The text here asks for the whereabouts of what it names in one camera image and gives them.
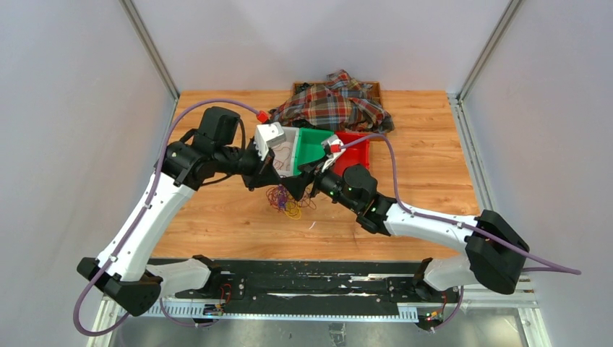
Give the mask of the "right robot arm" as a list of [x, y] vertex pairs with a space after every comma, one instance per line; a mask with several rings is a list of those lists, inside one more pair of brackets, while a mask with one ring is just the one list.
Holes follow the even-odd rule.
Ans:
[[405, 205], [379, 193], [377, 180], [361, 164], [338, 175], [324, 169], [322, 163], [308, 163], [285, 184], [296, 197], [307, 188], [312, 194], [327, 195], [354, 213], [356, 222], [371, 234], [407, 236], [457, 251], [455, 257], [421, 262], [413, 278], [413, 292], [422, 301], [432, 301], [455, 286], [480, 284], [503, 295], [516, 289], [529, 248], [495, 211], [448, 215]]

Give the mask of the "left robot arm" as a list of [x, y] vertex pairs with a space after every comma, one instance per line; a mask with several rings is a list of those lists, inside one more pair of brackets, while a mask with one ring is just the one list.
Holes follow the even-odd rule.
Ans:
[[166, 265], [149, 260], [171, 221], [206, 179], [217, 173], [240, 175], [250, 190], [281, 183], [273, 148], [286, 141], [283, 127], [260, 124], [253, 138], [243, 136], [240, 147], [234, 147], [238, 130], [244, 130], [238, 113], [218, 106], [206, 109], [197, 128], [166, 147], [138, 206], [97, 257], [80, 261], [78, 273], [134, 317], [181, 291], [216, 297], [222, 281], [209, 259], [193, 256]]

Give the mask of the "green plastic bin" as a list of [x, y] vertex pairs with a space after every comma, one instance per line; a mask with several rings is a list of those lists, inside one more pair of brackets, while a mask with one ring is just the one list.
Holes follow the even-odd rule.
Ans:
[[334, 132], [328, 130], [300, 128], [295, 141], [296, 149], [293, 154], [293, 174], [300, 174], [299, 166], [319, 160], [325, 155], [321, 143], [333, 136]]

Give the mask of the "white plastic bin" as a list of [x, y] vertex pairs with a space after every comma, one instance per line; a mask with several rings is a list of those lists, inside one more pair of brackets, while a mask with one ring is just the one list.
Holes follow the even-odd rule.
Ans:
[[283, 127], [283, 129], [286, 141], [272, 148], [275, 155], [273, 166], [281, 178], [296, 176], [299, 173], [296, 164], [299, 129], [296, 127]]

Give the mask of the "red plastic bin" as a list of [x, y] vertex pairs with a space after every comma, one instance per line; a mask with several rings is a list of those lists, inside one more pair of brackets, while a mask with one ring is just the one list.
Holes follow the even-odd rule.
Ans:
[[[348, 144], [350, 142], [353, 142], [353, 141], [356, 141], [356, 140], [359, 140], [365, 137], [365, 134], [357, 134], [357, 133], [350, 133], [350, 132], [336, 132], [335, 134], [344, 144]], [[357, 164], [361, 164], [366, 169], [369, 169], [370, 168], [369, 154], [370, 154], [369, 140], [364, 140], [363, 142], [360, 142], [359, 144], [351, 146], [350, 148], [346, 149], [344, 154], [342, 154], [342, 156], [340, 156], [336, 160], [333, 166], [333, 172], [339, 176], [342, 176], [343, 172], [348, 167], [354, 166]]]

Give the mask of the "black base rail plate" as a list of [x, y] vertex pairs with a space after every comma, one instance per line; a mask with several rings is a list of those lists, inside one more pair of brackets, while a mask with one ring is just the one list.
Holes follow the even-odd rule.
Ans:
[[203, 288], [165, 298], [168, 310], [205, 318], [434, 322], [448, 317], [460, 293], [426, 290], [417, 262], [216, 260]]

